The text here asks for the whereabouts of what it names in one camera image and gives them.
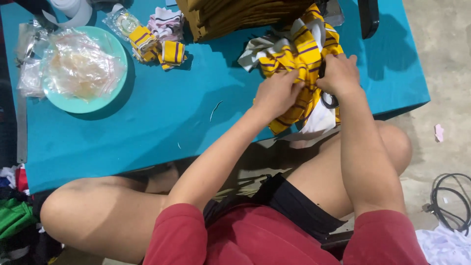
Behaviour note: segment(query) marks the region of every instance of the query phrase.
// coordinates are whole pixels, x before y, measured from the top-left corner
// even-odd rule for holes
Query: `concrete floor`
[[[471,1],[408,0],[404,5],[432,101],[390,122],[407,132],[414,147],[412,163],[401,176],[409,216],[416,229],[433,229],[438,224],[436,218],[422,211],[422,206],[430,201],[433,180],[443,173],[471,174],[471,123],[467,122],[471,116]],[[445,129],[442,143],[435,142],[435,124]],[[260,151],[261,147],[251,148]],[[278,171],[254,169],[235,174],[247,177]],[[450,182],[449,187],[457,185]],[[465,188],[471,191],[470,185],[465,184]],[[462,216],[464,208],[457,198],[444,196],[448,200],[444,208]],[[351,229],[352,225],[349,222],[341,230]],[[73,249],[63,256],[57,265],[102,261]],[[112,260],[103,264],[122,265]]]

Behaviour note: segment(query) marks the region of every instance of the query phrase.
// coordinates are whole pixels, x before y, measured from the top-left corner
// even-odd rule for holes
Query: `black cable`
[[[465,174],[461,174],[461,173],[445,174],[445,175],[438,176],[438,178],[435,180],[436,185],[432,186],[432,192],[430,194],[430,205],[427,208],[428,208],[428,211],[432,212],[438,218],[438,220],[440,220],[440,222],[442,222],[442,224],[446,228],[448,228],[452,231],[454,231],[454,229],[450,226],[450,224],[448,223],[446,218],[450,219],[453,223],[458,224],[458,226],[459,226],[459,223],[461,222],[462,225],[459,226],[456,230],[458,230],[459,232],[466,231],[465,236],[468,236],[469,229],[470,229],[470,226],[471,226],[471,200],[470,200],[469,196],[466,194],[466,191],[464,190],[463,186],[458,181],[456,176],[465,177],[466,179],[468,179],[471,182],[470,177],[466,176]],[[451,189],[451,188],[440,187],[440,184],[445,179],[450,178],[450,177],[454,178],[456,180],[456,182],[458,182],[458,185],[461,187],[461,190],[463,191],[464,195],[461,194],[460,192],[458,192],[457,190],[454,190],[454,189]],[[458,196],[458,198],[460,198],[460,200],[464,204],[464,207],[466,208],[466,220],[463,220],[461,217],[446,211],[445,209],[441,208],[438,205],[437,195],[438,195],[439,190],[450,191],[450,192],[454,193],[456,196]]]

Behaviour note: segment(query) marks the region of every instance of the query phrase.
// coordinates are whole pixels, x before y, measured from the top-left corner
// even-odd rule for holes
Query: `red fabric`
[[[28,189],[28,180],[26,178],[26,170],[24,167],[19,167],[15,171],[16,189],[24,191]]]
[[[345,265],[426,265],[409,219],[389,210],[357,218]],[[201,212],[176,204],[157,217],[143,265],[339,265],[279,212],[240,205],[205,229]]]

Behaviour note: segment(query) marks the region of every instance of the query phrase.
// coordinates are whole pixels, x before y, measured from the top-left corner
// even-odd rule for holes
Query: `light green plate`
[[[118,82],[118,85],[111,92],[109,96],[95,98],[89,102],[85,102],[84,100],[78,99],[78,98],[71,98],[71,99],[65,98],[64,96],[57,93],[56,91],[51,91],[46,85],[43,85],[43,89],[44,89],[44,92],[46,93],[46,97],[56,107],[62,110],[65,110],[67,112],[72,112],[72,113],[88,113],[88,112],[99,110],[103,108],[104,106],[108,105],[108,103],[114,100],[114,98],[116,98],[116,96],[119,94],[119,92],[121,91],[121,88],[124,85],[124,82],[126,81],[126,76],[128,74],[128,59],[126,57],[126,53],[124,52],[124,48],[119,42],[119,40],[117,40],[111,33],[107,32],[106,30],[103,30],[97,27],[91,27],[91,26],[77,27],[76,29],[78,31],[85,32],[88,36],[90,36],[93,39],[97,39],[98,43],[102,47],[108,47],[109,46],[108,40],[109,40],[112,49],[109,49],[110,51],[106,49],[106,52],[112,56],[121,57],[121,62],[123,62],[124,66],[126,67],[123,77]]]

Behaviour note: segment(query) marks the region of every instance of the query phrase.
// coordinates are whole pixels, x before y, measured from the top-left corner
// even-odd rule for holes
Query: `person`
[[[293,84],[296,70],[262,82],[253,106],[168,195],[144,193],[145,185],[116,176],[75,180],[44,202],[45,230],[66,245],[133,264],[340,264],[320,245],[354,213],[343,264],[427,264],[398,177],[411,160],[409,138],[374,121],[356,56],[325,59],[317,86],[336,95],[342,130],[286,179],[269,178],[251,198],[211,199],[255,136],[294,104],[303,87]]]

